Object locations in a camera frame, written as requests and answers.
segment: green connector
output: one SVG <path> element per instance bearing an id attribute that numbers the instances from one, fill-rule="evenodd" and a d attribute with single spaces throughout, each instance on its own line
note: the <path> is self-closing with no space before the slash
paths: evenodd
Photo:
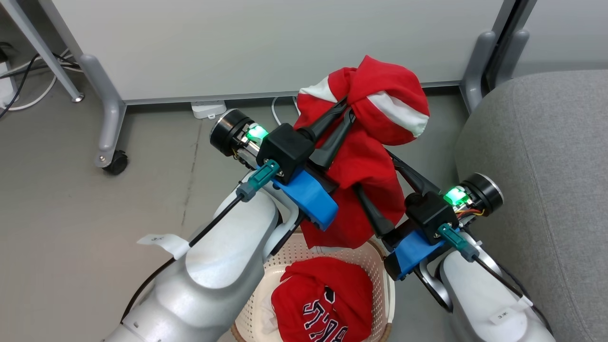
<path id="1" fill-rule="evenodd" d="M 243 197 L 243 202 L 249 202 L 266 183 L 272 180 L 272 177 L 280 171 L 280 168 L 274 160 L 270 159 L 259 169 L 257 169 L 246 183 L 237 187 L 237 195 Z"/>
<path id="2" fill-rule="evenodd" d="M 459 251 L 469 245 L 469 243 L 447 223 L 444 223 L 439 227 L 437 234 L 441 235 L 443 240 Z"/>
<path id="3" fill-rule="evenodd" d="M 443 199 L 453 206 L 459 206 L 469 200 L 469 195 L 455 187 L 448 191 L 447 194 L 443 196 Z"/>
<path id="4" fill-rule="evenodd" d="M 247 181 L 256 190 L 260 190 L 266 183 L 270 182 L 272 177 L 276 176 L 279 171 L 278 163 L 270 159 L 254 172 L 249 181 Z"/>
<path id="5" fill-rule="evenodd" d="M 450 246 L 456 248 L 460 255 L 465 258 L 468 262 L 473 262 L 475 256 L 479 256 L 477 248 L 472 246 L 464 237 L 452 228 L 447 223 L 442 224 L 437 230 L 437 234 L 441 235 L 441 238 L 445 240 Z"/>

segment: metal frame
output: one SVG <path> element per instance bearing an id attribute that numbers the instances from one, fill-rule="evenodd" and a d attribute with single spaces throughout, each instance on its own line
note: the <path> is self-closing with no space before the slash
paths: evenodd
<path id="1" fill-rule="evenodd" d="M 513 8 L 501 40 L 490 57 L 485 79 L 489 90 L 496 88 L 513 77 L 513 71 L 530 38 L 530 33 L 523 26 L 530 17 L 537 0 L 521 0 Z"/>
<path id="2" fill-rule="evenodd" d="M 499 36 L 501 36 L 509 23 L 511 12 L 514 10 L 516 4 L 517 0 L 504 0 L 498 16 L 494 21 L 492 30 L 483 32 L 477 37 L 471 59 L 469 59 L 469 64 L 466 67 L 465 74 L 459 85 L 460 93 L 465 100 L 466 109 L 469 111 L 469 114 L 471 114 L 482 101 L 483 72 L 488 65 L 488 61 L 498 42 Z"/>
<path id="3" fill-rule="evenodd" d="M 0 0 L 1 2 L 14 2 L 15 0 Z M 142 99 L 142 100 L 122 100 L 120 94 L 115 89 L 108 75 L 103 70 L 99 61 L 95 56 L 82 54 L 82 50 L 78 46 L 76 40 L 70 33 L 67 25 L 61 18 L 57 8 L 52 3 L 52 0 L 39 0 L 44 11 L 49 16 L 57 28 L 62 39 L 70 47 L 74 53 L 76 60 L 82 66 L 89 81 L 99 93 L 103 102 L 103 126 L 99 139 L 99 152 L 95 156 L 95 165 L 97 167 L 106 167 L 112 161 L 112 155 L 116 149 L 116 142 L 119 137 L 120 128 L 125 115 L 127 106 L 156 104 L 156 103 L 178 103 L 178 102 L 193 102 L 206 100 L 232 100 L 232 99 L 255 99 L 275 96 L 294 96 L 297 93 L 294 91 L 285 92 L 269 92 L 257 94 L 231 94 L 228 96 L 199 96 L 199 97 L 180 97 L 180 98 L 163 98 L 163 99 Z M 471 113 L 479 104 L 483 97 L 482 93 L 482 77 L 483 72 L 488 65 L 488 61 L 495 50 L 496 42 L 501 36 L 501 33 L 508 25 L 511 12 L 514 10 L 518 0 L 503 0 L 503 4 L 499 10 L 494 25 L 490 31 L 483 32 L 478 38 L 473 48 L 471 58 L 467 65 L 466 71 L 461 80 L 447 82 L 423 83 L 425 89 L 458 87 L 465 101 L 467 110 Z"/>
<path id="4" fill-rule="evenodd" d="M 55 76 L 61 84 L 66 88 L 66 91 L 72 97 L 72 102 L 80 102 L 84 99 L 85 95 L 76 89 L 76 86 L 72 83 L 72 81 L 67 76 L 66 72 L 63 70 L 53 53 L 50 51 L 49 47 L 42 40 L 30 20 L 27 18 L 26 14 L 23 12 L 23 9 L 19 6 L 16 0 L 0 0 L 0 4 L 6 9 L 6 12 L 9 14 L 11 19 L 15 22 L 15 24 L 19 27 L 21 32 L 26 36 L 27 40 L 29 40 L 30 44 L 36 49 L 40 57 L 46 62 L 49 68 L 53 71 Z"/>

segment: power outlet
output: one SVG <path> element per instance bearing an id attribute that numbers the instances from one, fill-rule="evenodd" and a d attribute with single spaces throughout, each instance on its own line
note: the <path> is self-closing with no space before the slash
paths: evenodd
<path id="1" fill-rule="evenodd" d="M 5 74 L 10 70 L 10 65 L 7 61 L 0 63 L 0 75 Z M 15 85 L 14 77 L 7 77 L 5 79 L 0 79 L 0 105 L 6 106 L 11 100 L 13 100 L 13 96 L 17 92 L 17 87 Z"/>

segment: white stripe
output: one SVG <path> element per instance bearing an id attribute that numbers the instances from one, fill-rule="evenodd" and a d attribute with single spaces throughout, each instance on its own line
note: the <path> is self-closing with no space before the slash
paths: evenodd
<path id="1" fill-rule="evenodd" d="M 326 100 L 332 103 L 337 103 L 336 97 L 331 93 L 329 76 L 325 77 L 319 84 L 300 89 L 300 94 L 308 94 L 318 99 Z"/>
<path id="2" fill-rule="evenodd" d="M 416 111 L 403 101 L 388 95 L 385 91 L 369 95 L 367 99 L 392 122 L 412 132 L 414 138 L 424 132 L 429 117 Z"/>

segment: gray metal leg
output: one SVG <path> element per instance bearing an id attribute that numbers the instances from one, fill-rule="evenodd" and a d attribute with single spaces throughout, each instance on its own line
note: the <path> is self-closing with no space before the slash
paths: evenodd
<path id="1" fill-rule="evenodd" d="M 465 76 L 460 83 L 460 92 L 469 114 L 482 101 L 482 75 L 495 43 L 496 33 L 494 31 L 483 32 L 477 37 Z"/>
<path id="2" fill-rule="evenodd" d="M 106 167 L 112 162 L 122 120 L 125 117 L 126 105 L 95 56 L 82 55 L 80 66 L 102 99 L 103 125 L 99 137 L 99 153 L 95 156 L 95 165 Z"/>
<path id="3" fill-rule="evenodd" d="M 485 77 L 490 90 L 511 78 L 523 48 L 530 37 L 530 34 L 523 27 L 528 17 L 530 17 L 534 5 L 536 5 L 536 0 L 524 0 L 513 8 L 511 22 L 505 28 L 503 38 L 498 42 L 496 51 L 488 62 Z"/>
<path id="4" fill-rule="evenodd" d="M 21 29 L 23 34 L 30 41 L 30 44 L 38 51 L 40 57 L 46 62 L 57 79 L 66 88 L 67 92 L 72 97 L 73 102 L 80 102 L 84 99 L 85 95 L 78 92 L 72 81 L 67 77 L 66 72 L 63 70 L 57 59 L 53 56 L 49 47 L 46 46 L 38 32 L 34 29 L 32 23 L 27 19 L 26 14 L 23 12 L 16 0 L 0 0 L 0 4 L 4 6 L 6 12 L 14 20 L 15 24 Z"/>
<path id="5" fill-rule="evenodd" d="M 522 55 L 529 38 L 530 33 L 526 30 L 519 30 L 513 33 L 513 37 L 511 37 L 508 46 L 504 50 L 502 62 L 497 66 L 493 76 L 493 88 L 513 78 L 513 71 L 515 71 L 519 57 Z"/>

